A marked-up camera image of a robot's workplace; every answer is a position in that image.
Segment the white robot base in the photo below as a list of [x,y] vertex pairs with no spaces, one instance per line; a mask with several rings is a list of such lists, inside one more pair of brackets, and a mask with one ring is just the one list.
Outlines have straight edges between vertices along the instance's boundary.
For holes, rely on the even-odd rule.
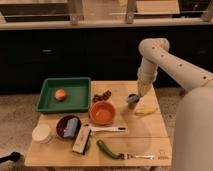
[[213,88],[196,88],[179,103],[172,171],[213,171]]

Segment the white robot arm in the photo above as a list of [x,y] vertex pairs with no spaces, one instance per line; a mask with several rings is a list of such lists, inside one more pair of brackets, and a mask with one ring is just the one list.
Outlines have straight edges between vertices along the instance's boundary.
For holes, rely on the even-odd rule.
[[213,88],[213,73],[191,64],[169,53],[166,38],[148,38],[140,42],[138,49],[142,56],[138,69],[138,95],[143,97],[157,78],[161,68],[186,91],[198,87]]

